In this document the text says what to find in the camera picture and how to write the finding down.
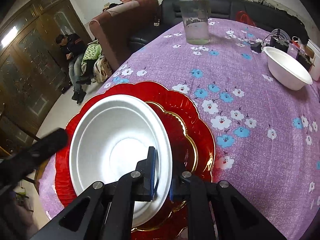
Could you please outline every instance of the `glass jar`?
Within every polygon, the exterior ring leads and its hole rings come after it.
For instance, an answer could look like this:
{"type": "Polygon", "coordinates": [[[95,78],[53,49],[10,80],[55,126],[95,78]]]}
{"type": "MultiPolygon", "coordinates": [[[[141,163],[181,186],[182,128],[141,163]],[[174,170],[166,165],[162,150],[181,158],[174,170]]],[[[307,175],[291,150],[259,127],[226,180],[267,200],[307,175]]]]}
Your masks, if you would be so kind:
{"type": "Polygon", "coordinates": [[[186,39],[189,44],[210,41],[206,0],[179,0],[186,39]]]}

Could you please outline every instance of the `man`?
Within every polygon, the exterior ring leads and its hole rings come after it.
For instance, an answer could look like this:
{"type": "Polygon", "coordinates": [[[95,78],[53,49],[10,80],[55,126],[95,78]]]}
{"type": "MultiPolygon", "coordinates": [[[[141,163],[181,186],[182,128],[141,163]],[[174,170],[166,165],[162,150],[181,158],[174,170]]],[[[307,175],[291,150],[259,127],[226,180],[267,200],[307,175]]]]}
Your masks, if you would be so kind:
{"type": "Polygon", "coordinates": [[[86,92],[83,91],[80,84],[77,84],[77,81],[82,75],[81,62],[86,50],[86,45],[76,33],[65,36],[60,34],[56,38],[56,43],[60,45],[62,53],[66,55],[69,61],[69,77],[74,90],[72,100],[77,101],[77,104],[81,104],[86,92]]]}

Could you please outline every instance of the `red bag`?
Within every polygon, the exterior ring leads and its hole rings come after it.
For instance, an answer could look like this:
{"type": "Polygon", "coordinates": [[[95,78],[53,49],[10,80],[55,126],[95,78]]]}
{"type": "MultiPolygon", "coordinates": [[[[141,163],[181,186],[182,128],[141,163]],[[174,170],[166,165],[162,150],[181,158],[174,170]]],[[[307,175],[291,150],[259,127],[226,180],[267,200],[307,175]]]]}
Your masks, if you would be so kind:
{"type": "Polygon", "coordinates": [[[256,27],[253,20],[250,19],[249,15],[245,11],[237,12],[236,21],[256,27]]]}

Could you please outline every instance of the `purple tablecloth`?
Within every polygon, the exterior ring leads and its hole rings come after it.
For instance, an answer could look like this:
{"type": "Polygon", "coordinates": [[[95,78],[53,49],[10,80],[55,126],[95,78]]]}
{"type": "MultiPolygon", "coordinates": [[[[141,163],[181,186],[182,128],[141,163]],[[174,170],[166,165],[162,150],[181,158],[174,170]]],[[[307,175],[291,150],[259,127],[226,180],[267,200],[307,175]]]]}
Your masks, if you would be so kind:
{"type": "MultiPolygon", "coordinates": [[[[299,239],[320,205],[318,83],[292,91],[272,78],[267,55],[247,40],[269,33],[239,22],[210,19],[212,42],[186,42],[182,23],[134,53],[104,86],[157,81],[194,100],[217,143],[215,181],[228,180],[289,240],[299,239]]],[[[53,217],[54,159],[40,184],[53,217]]]]}

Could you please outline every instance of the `ceiling light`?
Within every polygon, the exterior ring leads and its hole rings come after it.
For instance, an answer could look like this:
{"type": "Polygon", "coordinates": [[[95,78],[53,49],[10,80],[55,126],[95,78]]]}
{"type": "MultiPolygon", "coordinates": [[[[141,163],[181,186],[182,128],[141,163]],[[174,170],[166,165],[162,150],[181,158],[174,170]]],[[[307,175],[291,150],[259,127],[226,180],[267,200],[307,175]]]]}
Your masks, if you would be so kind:
{"type": "Polygon", "coordinates": [[[13,41],[13,39],[16,37],[18,33],[17,28],[14,26],[9,33],[2,39],[1,44],[3,47],[7,46],[8,44],[10,44],[11,41],[13,41]]]}

